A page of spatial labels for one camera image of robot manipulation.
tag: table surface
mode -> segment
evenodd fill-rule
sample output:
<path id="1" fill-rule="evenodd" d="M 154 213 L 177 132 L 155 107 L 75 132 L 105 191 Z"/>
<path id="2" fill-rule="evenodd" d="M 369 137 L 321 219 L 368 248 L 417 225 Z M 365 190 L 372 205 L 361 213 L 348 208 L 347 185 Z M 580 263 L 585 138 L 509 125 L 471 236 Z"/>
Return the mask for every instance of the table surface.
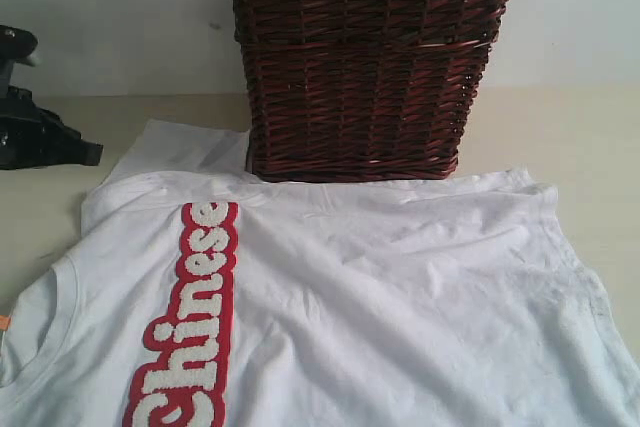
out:
<path id="1" fill-rule="evenodd" d="M 455 175 L 524 166 L 559 187 L 559 218 L 578 256 L 603 280 L 614 319 L 640 359 L 640 87 L 481 89 Z M 149 118 L 244 130 L 244 95 L 41 99 L 84 138 L 104 144 L 99 167 L 0 172 L 0 308 L 73 245 L 80 203 Z"/>

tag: woven basket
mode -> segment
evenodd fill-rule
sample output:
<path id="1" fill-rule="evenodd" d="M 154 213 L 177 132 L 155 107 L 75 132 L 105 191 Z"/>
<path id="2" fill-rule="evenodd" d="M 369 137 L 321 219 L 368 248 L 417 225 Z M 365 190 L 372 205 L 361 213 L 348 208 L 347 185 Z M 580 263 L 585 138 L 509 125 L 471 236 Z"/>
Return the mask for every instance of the woven basket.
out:
<path id="1" fill-rule="evenodd" d="M 266 180 L 441 179 L 507 0 L 233 0 Z"/>

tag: neckline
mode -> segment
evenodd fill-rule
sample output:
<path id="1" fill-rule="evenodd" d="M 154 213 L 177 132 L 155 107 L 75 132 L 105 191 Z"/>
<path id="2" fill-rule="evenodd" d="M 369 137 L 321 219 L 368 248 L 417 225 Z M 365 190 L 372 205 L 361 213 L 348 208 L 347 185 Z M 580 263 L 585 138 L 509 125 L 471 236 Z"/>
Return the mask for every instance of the neckline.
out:
<path id="1" fill-rule="evenodd" d="M 53 266 L 53 271 L 56 275 L 53 319 L 36 356 L 9 384 L 0 387 L 0 415 L 18 405 L 22 396 L 42 380 L 62 350 L 71 328 L 78 299 L 75 268 L 71 260 L 64 257 Z"/>

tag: brown wicker basket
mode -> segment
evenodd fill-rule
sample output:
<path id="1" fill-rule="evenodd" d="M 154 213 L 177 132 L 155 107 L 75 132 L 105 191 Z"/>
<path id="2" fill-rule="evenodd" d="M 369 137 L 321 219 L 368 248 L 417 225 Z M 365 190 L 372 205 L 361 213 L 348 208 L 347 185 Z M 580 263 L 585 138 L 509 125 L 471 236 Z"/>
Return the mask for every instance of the brown wicker basket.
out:
<path id="1" fill-rule="evenodd" d="M 507 0 L 233 0 L 266 180 L 440 179 Z"/>

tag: orange tag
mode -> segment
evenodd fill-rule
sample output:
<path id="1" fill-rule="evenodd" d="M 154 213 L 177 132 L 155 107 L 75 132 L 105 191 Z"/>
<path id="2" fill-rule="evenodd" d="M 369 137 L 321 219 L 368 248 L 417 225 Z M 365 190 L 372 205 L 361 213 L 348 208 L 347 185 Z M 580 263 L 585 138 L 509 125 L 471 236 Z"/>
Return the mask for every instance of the orange tag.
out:
<path id="1" fill-rule="evenodd" d="M 4 315 L 0 315 L 0 330 L 4 330 L 5 332 L 9 330 L 9 326 L 11 325 L 11 317 L 5 317 Z"/>

